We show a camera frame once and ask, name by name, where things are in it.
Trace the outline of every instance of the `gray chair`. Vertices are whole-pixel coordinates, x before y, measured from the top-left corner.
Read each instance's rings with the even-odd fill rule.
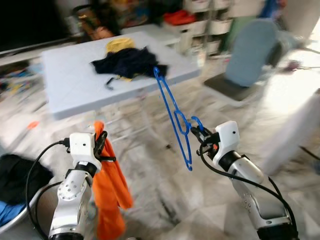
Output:
[[[225,105],[238,108],[252,104],[239,123],[240,126],[245,125],[257,112],[269,78],[289,51],[283,43],[284,38],[270,20],[255,19],[248,23],[235,39],[226,71],[203,83],[204,91],[191,114],[202,104],[205,95],[212,95],[221,100],[214,104],[216,111]]]

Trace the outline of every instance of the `yellow cloth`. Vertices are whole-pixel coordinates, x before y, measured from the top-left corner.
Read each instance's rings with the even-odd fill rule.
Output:
[[[130,37],[120,37],[115,40],[110,41],[106,46],[106,53],[114,52],[117,53],[122,49],[135,48],[135,42]],[[119,76],[121,79],[130,82],[132,78],[127,78],[124,76]]]

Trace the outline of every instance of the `chair seat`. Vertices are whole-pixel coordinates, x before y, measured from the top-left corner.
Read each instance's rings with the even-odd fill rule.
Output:
[[[248,102],[248,100],[252,100],[251,97],[254,97],[256,93],[263,87],[259,83],[255,83],[251,87],[239,86],[226,79],[224,73],[209,78],[203,84],[206,88],[218,92],[232,101],[244,103]]]

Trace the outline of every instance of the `red object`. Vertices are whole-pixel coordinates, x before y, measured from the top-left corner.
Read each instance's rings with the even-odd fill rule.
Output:
[[[175,26],[192,24],[196,21],[196,16],[194,14],[189,14],[185,10],[180,10],[174,13],[165,13],[164,21]]]
[[[94,123],[94,129],[98,138],[104,130],[104,124],[97,121]],[[108,139],[105,140],[101,156],[115,157]],[[133,206],[133,199],[118,160],[102,162],[102,170],[94,176],[92,188],[98,208],[97,237],[99,240],[117,239],[125,232],[125,222],[119,207],[128,209]]]

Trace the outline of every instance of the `chair backrest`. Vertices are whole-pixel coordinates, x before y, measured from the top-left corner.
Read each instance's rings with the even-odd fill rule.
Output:
[[[279,30],[271,20],[255,19],[248,23],[236,36],[226,78],[242,87],[252,86],[278,42]]]

